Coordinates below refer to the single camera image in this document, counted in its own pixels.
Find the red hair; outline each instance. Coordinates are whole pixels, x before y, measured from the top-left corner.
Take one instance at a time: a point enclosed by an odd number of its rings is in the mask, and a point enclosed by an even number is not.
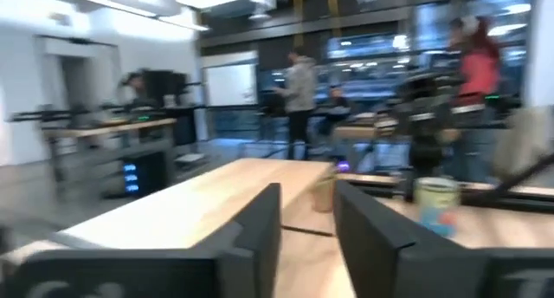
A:
[[[486,51],[494,60],[500,60],[499,45],[488,35],[488,21],[482,16],[478,16],[477,21],[479,22],[477,30],[473,35],[469,36],[471,49],[473,51]]]

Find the red jacket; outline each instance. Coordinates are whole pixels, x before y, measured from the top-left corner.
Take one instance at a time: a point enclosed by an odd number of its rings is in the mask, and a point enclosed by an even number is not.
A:
[[[485,52],[474,51],[461,59],[461,72],[467,81],[460,94],[475,94],[460,98],[462,105],[481,103],[483,96],[496,90],[499,81],[498,61]]]

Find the gray hoodie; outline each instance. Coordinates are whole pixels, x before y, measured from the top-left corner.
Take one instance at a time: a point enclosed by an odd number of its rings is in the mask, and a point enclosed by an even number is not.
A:
[[[317,86],[315,60],[300,56],[287,71],[287,89],[282,92],[287,112],[309,111],[315,108],[315,88]]]

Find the cable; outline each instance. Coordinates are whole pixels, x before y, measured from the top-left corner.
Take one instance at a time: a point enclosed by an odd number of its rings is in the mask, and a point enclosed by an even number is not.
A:
[[[304,45],[304,36],[302,29],[302,24],[304,23],[304,0],[294,0],[294,11],[296,12],[296,16],[300,21],[300,32],[294,35],[294,47],[301,47]]]
[[[338,14],[338,0],[327,0],[329,12],[331,13],[331,27],[333,37],[341,37],[340,19]]]

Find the person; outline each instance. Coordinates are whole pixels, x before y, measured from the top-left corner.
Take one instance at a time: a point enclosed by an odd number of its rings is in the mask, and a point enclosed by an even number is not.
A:
[[[308,121],[315,108],[315,88],[317,85],[315,60],[306,56],[302,48],[296,48],[288,54],[293,63],[287,70],[287,87],[274,87],[274,91],[285,98],[285,111],[288,117],[287,158],[294,159],[294,142],[304,141],[304,160],[308,160],[310,140]]]
[[[331,136],[334,126],[338,122],[346,120],[350,114],[350,105],[339,86],[331,87],[329,101],[329,110],[325,118],[319,123],[318,128],[318,133],[324,137]]]
[[[133,105],[147,105],[155,107],[156,101],[148,98],[145,79],[141,72],[132,72],[127,76],[125,85],[129,86],[134,92],[132,100]]]
[[[485,96],[496,90],[499,82],[500,52],[498,44],[488,35],[484,17],[466,16],[451,22],[450,47],[461,51],[461,73],[466,78],[456,104],[484,104]],[[492,120],[493,111],[486,108],[483,122]],[[491,133],[469,129],[452,145],[451,163],[447,174],[459,181],[486,182],[489,169],[486,156],[491,153]]]

